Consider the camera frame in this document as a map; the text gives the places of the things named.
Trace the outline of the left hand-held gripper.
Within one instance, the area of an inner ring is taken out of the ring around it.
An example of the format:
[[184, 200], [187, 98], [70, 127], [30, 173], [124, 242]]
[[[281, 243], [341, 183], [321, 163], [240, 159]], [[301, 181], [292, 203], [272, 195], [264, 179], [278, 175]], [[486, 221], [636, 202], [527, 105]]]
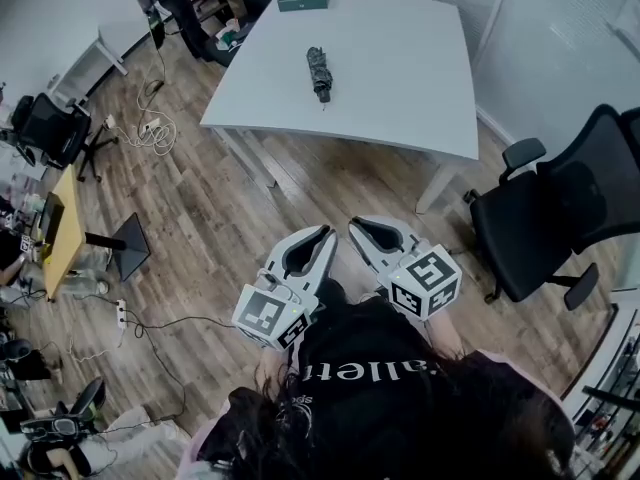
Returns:
[[244, 285], [233, 326], [260, 346], [280, 352], [291, 347], [312, 325], [320, 305], [316, 292], [337, 244], [337, 232], [329, 225], [307, 227], [278, 242], [255, 283]]

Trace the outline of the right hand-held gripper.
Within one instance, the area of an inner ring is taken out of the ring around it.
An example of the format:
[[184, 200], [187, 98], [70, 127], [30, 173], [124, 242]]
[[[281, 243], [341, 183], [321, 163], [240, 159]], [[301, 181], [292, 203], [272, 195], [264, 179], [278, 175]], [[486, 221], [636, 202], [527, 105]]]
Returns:
[[356, 216], [348, 233], [376, 274], [394, 267], [401, 251], [412, 251], [383, 278], [387, 299], [397, 311], [426, 322], [458, 298], [462, 282], [458, 264], [442, 245], [431, 247], [406, 222], [381, 215]]

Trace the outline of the plaid folding umbrella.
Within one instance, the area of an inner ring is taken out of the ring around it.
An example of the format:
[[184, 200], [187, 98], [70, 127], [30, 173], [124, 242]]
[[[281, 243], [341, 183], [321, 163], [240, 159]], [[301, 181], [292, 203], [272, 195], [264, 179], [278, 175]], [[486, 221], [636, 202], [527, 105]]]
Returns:
[[333, 77], [322, 48], [310, 47], [306, 53], [313, 90], [322, 104], [331, 101]]

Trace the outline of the person's left forearm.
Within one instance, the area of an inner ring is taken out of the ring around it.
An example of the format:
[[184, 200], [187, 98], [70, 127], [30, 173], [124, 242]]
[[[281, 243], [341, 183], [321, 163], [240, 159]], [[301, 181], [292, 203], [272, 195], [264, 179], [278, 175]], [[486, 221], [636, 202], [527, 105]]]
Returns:
[[288, 377], [296, 372], [289, 352], [265, 347], [254, 371], [256, 390], [266, 398], [276, 399]]

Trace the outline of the person's right forearm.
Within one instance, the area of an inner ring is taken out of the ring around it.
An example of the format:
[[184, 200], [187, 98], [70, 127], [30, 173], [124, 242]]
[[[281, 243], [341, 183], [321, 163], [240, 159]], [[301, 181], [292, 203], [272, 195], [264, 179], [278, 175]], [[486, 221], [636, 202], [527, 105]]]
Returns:
[[442, 355], [457, 359], [466, 355], [461, 336], [447, 311], [432, 316], [426, 322], [432, 346]]

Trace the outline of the person's legs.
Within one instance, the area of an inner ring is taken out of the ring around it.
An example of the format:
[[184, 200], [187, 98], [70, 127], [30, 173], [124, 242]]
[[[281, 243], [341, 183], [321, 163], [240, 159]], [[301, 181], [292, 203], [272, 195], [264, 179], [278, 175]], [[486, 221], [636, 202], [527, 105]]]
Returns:
[[376, 275], [354, 256], [338, 252], [333, 259], [330, 277], [343, 287], [350, 303], [364, 302], [376, 295]]

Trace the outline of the person's black shirt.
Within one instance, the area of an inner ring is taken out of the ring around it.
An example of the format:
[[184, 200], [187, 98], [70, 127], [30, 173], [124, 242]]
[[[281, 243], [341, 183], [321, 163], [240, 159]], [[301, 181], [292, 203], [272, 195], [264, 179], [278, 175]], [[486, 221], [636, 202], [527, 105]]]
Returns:
[[185, 480], [574, 480], [558, 399], [486, 351], [452, 359], [383, 297], [326, 280], [276, 399], [239, 388]]

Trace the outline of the black office chair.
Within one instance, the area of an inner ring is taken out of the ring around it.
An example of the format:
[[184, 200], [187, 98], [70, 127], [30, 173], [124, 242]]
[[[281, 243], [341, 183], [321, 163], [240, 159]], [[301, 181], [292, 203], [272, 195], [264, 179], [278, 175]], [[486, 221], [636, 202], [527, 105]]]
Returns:
[[20, 423], [22, 434], [31, 441], [62, 441], [96, 432], [94, 421], [106, 400], [106, 385], [101, 377], [93, 379], [72, 405], [59, 401], [47, 416]]
[[63, 110], [45, 93], [25, 95], [17, 104], [10, 118], [11, 129], [4, 130], [7, 141], [14, 146], [28, 164], [36, 164], [35, 152], [40, 152], [40, 162], [58, 170], [73, 165], [78, 156], [83, 160], [76, 179], [84, 182], [87, 166], [93, 178], [100, 183], [102, 177], [96, 171], [95, 157], [99, 150], [117, 144], [116, 136], [100, 141], [109, 130], [104, 120], [91, 132], [93, 124], [89, 112], [71, 99]]
[[580, 276], [559, 268], [594, 244], [640, 233], [640, 107], [620, 113], [601, 104], [564, 151], [545, 154], [537, 138], [510, 145], [497, 186], [464, 196], [476, 248], [495, 279], [488, 304], [501, 295], [521, 302], [555, 284], [574, 310], [596, 286], [598, 267]]

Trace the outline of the black square stand base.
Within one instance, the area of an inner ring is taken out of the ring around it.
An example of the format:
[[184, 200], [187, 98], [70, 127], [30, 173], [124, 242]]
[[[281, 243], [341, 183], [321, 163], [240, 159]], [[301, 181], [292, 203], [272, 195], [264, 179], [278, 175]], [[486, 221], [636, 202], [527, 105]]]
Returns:
[[129, 216], [113, 236], [108, 237], [86, 232], [85, 239], [89, 245], [112, 251], [112, 259], [115, 261], [121, 282], [126, 282], [151, 255], [146, 235], [136, 212]]

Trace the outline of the white table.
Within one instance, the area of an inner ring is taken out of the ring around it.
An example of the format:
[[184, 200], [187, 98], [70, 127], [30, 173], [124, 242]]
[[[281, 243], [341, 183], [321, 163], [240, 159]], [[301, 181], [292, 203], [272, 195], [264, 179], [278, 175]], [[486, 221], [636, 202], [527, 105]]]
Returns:
[[[322, 48], [331, 101], [313, 90], [306, 53]], [[470, 61], [458, 9], [433, 0], [329, 0], [327, 9], [268, 4], [218, 84], [204, 127], [227, 139], [259, 182], [275, 181], [232, 130], [300, 132], [409, 148], [437, 170], [416, 210], [427, 212], [479, 157]]]

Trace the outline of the yellow wooden desk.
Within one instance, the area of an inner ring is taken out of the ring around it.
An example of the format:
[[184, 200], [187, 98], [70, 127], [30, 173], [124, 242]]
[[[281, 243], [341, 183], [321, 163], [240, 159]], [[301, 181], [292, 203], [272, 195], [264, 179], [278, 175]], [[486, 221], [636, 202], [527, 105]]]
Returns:
[[42, 266], [47, 299], [50, 301], [55, 299], [85, 244], [84, 219], [79, 211], [78, 181], [73, 165], [64, 170], [52, 193], [60, 200], [63, 211], [50, 248], [51, 254]]

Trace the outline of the white shelf cabinet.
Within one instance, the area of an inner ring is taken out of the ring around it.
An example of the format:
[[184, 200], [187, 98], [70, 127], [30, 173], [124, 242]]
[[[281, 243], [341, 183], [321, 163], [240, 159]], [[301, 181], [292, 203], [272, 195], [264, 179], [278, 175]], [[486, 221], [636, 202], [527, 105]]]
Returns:
[[640, 438], [640, 306], [618, 303], [580, 383], [575, 416], [577, 442], [585, 462], [579, 480], [614, 476]]

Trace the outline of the black monitor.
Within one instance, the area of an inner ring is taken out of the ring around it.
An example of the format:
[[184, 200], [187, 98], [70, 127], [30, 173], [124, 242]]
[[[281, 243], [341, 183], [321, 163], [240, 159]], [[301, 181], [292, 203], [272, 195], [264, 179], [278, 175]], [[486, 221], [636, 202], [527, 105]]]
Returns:
[[47, 245], [55, 243], [64, 209], [65, 206], [59, 196], [49, 192], [39, 221], [39, 232], [43, 243]]

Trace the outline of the white desk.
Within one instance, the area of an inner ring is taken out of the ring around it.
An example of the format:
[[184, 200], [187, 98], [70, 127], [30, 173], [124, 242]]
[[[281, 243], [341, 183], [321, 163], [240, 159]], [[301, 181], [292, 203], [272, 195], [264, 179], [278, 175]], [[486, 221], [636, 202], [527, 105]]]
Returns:
[[106, 75], [128, 75], [124, 56], [147, 34], [141, 19], [82, 25], [62, 40], [45, 92], [59, 102], [86, 102]]

